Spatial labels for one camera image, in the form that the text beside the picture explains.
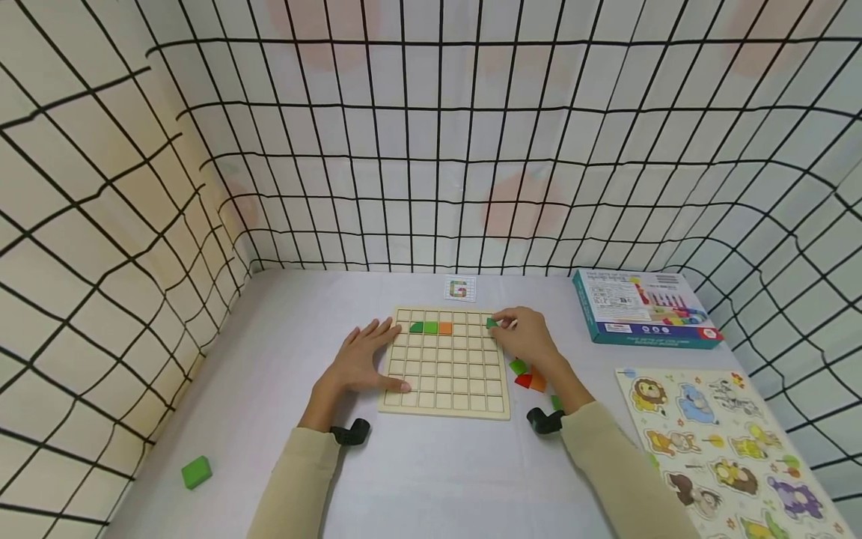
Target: box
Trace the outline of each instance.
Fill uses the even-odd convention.
[[[593,342],[709,349],[723,340],[679,273],[578,269],[572,283]]]

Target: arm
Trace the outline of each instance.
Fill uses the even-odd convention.
[[[407,382],[378,374],[372,363],[374,351],[401,330],[399,326],[390,329],[391,322],[387,318],[378,324],[375,319],[365,329],[351,331],[332,365],[317,380],[302,419],[272,469],[247,539],[317,537],[338,462],[339,445],[329,427],[341,396],[346,391],[369,389],[410,391]]]
[[[553,385],[563,411],[563,443],[590,480],[620,539],[689,539],[694,524],[643,451],[623,434],[560,355],[545,318],[526,307],[502,310],[491,329],[507,351],[536,366]]]

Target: animal puzzle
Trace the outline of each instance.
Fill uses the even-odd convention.
[[[616,377],[650,461],[701,538],[853,537],[747,378],[632,368]]]
[[[378,410],[424,416],[509,419],[503,350],[490,336],[488,312],[396,309],[401,326],[383,373],[404,379],[409,393],[386,392]]]

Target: orange wooden block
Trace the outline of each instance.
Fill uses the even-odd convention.
[[[530,366],[530,374],[533,375],[533,379],[530,381],[530,389],[535,389],[539,393],[544,393],[545,388],[547,387],[545,376],[539,372],[539,369],[533,366]]]

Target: grid backdrop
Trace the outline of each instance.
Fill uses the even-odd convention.
[[[1,2],[0,529],[103,529],[254,272],[599,266],[689,278],[860,532],[860,23],[857,0]]]

